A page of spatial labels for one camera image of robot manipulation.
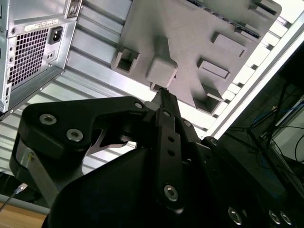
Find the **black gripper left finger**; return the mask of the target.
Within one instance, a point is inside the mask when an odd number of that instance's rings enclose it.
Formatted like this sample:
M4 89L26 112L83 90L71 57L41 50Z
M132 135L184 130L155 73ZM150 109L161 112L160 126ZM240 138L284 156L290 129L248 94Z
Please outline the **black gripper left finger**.
M52 206L68 184L132 150L181 151L167 92L160 89L151 107L132 96L28 106L13 149L17 176Z

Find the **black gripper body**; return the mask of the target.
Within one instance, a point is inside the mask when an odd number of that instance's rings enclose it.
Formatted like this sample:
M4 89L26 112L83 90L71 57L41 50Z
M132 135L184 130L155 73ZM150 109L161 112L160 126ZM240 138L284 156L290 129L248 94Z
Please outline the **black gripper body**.
M68 184L46 228L213 228L220 207L199 157L135 149Z

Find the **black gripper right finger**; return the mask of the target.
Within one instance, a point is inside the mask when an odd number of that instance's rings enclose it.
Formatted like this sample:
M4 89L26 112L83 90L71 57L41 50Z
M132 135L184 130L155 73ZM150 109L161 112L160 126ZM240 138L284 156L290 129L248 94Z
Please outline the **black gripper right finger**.
M180 114L176 96L166 93L175 117L183 161L183 228L292 228L284 206L213 137L200 140Z

